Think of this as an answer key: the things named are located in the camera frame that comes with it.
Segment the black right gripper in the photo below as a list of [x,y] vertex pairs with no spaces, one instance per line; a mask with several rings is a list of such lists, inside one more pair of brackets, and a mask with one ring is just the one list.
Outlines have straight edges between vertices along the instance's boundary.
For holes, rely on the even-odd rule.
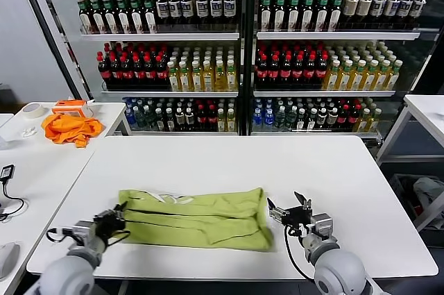
[[283,226],[299,229],[300,224],[307,226],[311,224],[312,209],[311,199],[306,199],[302,194],[294,192],[295,197],[301,206],[283,210],[277,207],[270,198],[266,198],[268,203],[269,216],[275,221],[281,221]]

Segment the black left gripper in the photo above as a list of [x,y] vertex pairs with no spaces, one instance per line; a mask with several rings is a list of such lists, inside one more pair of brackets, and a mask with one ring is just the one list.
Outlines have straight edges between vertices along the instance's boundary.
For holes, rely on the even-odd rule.
[[106,210],[94,216],[95,235],[101,238],[111,238],[116,232],[124,230],[125,208],[127,203],[116,204],[113,210]]

